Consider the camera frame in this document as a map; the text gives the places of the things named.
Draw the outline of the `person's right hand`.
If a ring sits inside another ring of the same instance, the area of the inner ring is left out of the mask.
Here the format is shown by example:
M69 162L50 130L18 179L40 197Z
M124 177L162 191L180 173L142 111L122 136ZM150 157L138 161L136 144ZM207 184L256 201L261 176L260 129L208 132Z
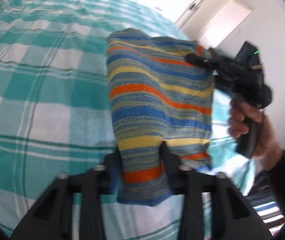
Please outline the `person's right hand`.
M275 133L269 118L257 108L246 102L239 103L236 99L230 102L229 134L237 139L250 131L244 123L246 117L259 125L260 137L257 141L253 157L257 159L264 170L271 170L282 158L283 149L275 138Z

